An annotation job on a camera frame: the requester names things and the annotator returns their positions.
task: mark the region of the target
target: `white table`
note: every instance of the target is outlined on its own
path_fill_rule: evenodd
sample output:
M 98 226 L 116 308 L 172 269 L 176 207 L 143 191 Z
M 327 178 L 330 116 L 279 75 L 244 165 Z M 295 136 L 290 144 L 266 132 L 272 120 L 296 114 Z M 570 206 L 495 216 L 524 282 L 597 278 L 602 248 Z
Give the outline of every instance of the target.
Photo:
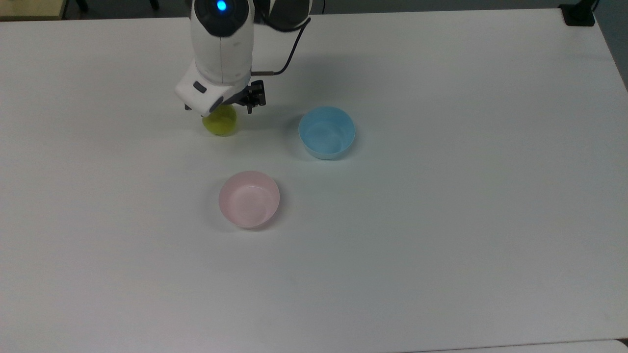
M 254 69 L 281 67 L 293 37 L 257 28 Z M 628 335 L 628 94 L 597 26 L 557 9 L 315 16 L 229 138 L 173 93 L 187 19 L 0 23 L 0 48 L 3 353 Z M 320 105 L 355 120 L 344 160 L 300 145 Z M 218 210 L 242 170 L 282 193 L 260 231 Z

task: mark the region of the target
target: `plastic bowl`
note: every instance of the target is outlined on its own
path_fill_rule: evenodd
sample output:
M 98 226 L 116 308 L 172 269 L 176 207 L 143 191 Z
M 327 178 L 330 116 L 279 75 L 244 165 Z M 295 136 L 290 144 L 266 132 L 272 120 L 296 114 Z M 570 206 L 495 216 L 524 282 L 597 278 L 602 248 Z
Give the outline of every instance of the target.
M 351 117 L 335 107 L 318 107 L 299 123 L 299 137 L 308 152 L 321 160 L 343 155 L 355 138 Z
M 279 207 L 279 188 L 259 171 L 243 171 L 230 177 L 220 189 L 220 211 L 229 222 L 246 229 L 268 221 Z

